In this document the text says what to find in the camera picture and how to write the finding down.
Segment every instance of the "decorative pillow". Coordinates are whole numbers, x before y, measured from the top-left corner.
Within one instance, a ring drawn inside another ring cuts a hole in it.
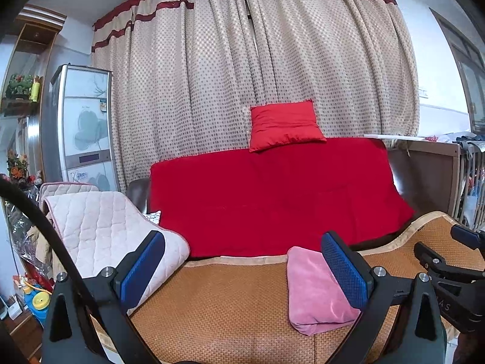
[[[313,110],[313,100],[251,107],[249,151],[278,147],[288,143],[326,142]]]

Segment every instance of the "pink towel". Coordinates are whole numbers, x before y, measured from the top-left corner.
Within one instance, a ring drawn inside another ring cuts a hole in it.
[[[352,308],[320,252],[288,251],[289,321],[301,334],[313,335],[352,324]]]

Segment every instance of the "woven mat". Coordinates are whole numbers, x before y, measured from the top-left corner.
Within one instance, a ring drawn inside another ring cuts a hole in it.
[[[370,266],[413,278],[423,272],[413,255],[414,244],[423,241],[450,265],[483,270],[480,253],[450,237],[453,224],[442,212],[432,212],[388,245],[362,255]],[[397,307],[391,307],[369,362],[379,356],[396,313]],[[288,321],[285,256],[188,262],[132,315],[132,321],[161,361],[208,364],[323,364],[350,330],[347,326],[311,337],[295,331]],[[457,331],[444,324],[448,338],[454,338]],[[106,334],[99,336],[114,349]]]

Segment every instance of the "wooden cabinet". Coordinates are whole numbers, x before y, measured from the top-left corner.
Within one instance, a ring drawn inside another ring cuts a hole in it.
[[[2,320],[2,323],[28,360],[32,360],[32,358],[40,360],[42,357],[42,332],[44,329],[32,312],[25,311],[15,320],[7,317],[5,320]]]

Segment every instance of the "polka dot curtain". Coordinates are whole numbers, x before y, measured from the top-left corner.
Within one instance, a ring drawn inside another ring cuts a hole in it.
[[[92,65],[113,71],[123,189],[156,161],[248,147],[253,105],[312,98],[329,137],[419,125],[395,0],[128,0],[95,23]]]

